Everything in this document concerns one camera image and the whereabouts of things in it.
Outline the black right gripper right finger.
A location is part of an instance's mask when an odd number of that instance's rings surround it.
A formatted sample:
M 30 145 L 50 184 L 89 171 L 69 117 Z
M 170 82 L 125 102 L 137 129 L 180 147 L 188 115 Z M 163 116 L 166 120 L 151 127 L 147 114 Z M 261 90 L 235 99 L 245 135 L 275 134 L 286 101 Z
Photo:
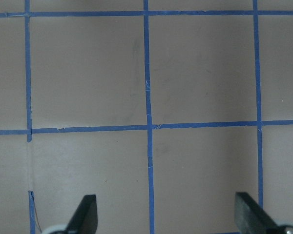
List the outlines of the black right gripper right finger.
M 236 192 L 234 222 L 241 234 L 276 234 L 278 225 L 246 192 Z

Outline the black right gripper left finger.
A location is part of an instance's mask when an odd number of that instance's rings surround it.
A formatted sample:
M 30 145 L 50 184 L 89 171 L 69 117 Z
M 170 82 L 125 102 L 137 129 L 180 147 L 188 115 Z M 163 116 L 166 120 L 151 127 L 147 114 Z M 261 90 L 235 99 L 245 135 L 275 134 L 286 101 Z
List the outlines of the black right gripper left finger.
M 95 234 L 98 228 L 96 195 L 85 195 L 70 219 L 67 234 Z

